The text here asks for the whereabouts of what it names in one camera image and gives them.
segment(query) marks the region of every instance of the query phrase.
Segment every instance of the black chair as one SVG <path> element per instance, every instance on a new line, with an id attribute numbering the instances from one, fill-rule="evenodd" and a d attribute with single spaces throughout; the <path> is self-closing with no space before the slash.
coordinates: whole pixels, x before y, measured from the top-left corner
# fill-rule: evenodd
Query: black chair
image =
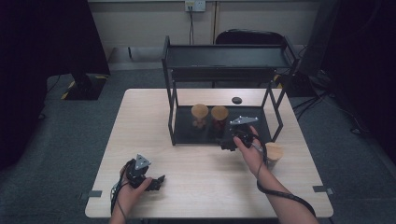
<path id="1" fill-rule="evenodd" d="M 281 45 L 284 37 L 278 33 L 247 30 L 247 29 L 232 29 L 222 32 L 216 37 L 216 45 Z M 212 88 L 215 88 L 216 81 L 212 82 Z"/>

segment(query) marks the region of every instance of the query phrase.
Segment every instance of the electrical outlet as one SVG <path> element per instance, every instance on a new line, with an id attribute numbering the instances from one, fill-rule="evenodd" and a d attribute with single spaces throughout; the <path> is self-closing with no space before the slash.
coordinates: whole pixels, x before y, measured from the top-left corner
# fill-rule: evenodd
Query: electrical outlet
<path id="1" fill-rule="evenodd" d="M 184 2 L 185 11 L 203 12 L 206 10 L 206 1 L 187 0 Z"/>

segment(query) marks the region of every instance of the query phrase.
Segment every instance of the vr controller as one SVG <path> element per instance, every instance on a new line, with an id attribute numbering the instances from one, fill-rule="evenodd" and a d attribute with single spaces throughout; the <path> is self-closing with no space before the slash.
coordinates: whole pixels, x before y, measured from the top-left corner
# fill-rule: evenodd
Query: vr controller
<path id="1" fill-rule="evenodd" d="M 131 160 L 131 163 L 126 170 L 126 177 L 128 178 L 129 184 L 132 188 L 139 188 L 146 179 L 145 174 L 149 169 L 149 165 L 151 165 L 151 162 L 139 154 L 137 154 L 136 160 Z M 157 179 L 152 179 L 151 183 L 146 188 L 146 191 L 159 190 L 164 180 L 165 175 L 162 175 Z"/>
<path id="2" fill-rule="evenodd" d="M 236 136 L 241 139 L 242 143 L 245 147 L 251 147 L 253 142 L 254 134 L 250 130 L 249 123 L 259 120 L 258 118 L 249 118 L 249 117 L 242 117 L 230 121 L 230 132 L 231 132 L 231 139 L 221 139 L 219 141 L 219 145 L 221 149 L 229 149 L 231 151 L 235 151 L 237 149 L 236 144 L 233 142 L 233 138 Z"/>

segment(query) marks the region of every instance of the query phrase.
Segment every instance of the wall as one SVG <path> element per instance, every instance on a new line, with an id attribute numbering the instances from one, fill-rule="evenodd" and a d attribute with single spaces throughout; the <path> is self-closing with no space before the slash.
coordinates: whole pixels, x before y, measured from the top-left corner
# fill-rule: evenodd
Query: wall
<path id="1" fill-rule="evenodd" d="M 184 1 L 91 0 L 90 7 L 106 55 L 113 48 L 189 44 L 191 18 Z M 192 14 L 194 44 L 212 44 L 227 29 L 256 29 L 287 35 L 306 45 L 318 1 L 206 1 L 206 11 Z"/>

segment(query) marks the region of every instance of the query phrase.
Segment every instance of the black tray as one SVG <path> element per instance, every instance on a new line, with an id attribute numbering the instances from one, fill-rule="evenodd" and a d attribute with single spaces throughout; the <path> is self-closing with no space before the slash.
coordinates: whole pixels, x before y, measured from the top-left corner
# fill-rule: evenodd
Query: black tray
<path id="1" fill-rule="evenodd" d="M 263 142 L 271 141 L 271 134 L 268 130 L 265 114 L 262 107 L 258 106 L 226 106 L 229 110 L 224 133 L 216 132 L 212 125 L 212 118 L 206 117 L 206 126 L 202 130 L 198 130 L 192 126 L 191 105 L 180 105 L 176 111 L 174 137 L 176 144 L 218 144 L 220 139 L 231 139 L 230 121 L 237 119 L 239 116 L 258 118 L 258 121 L 251 122 L 257 130 L 259 137 Z"/>

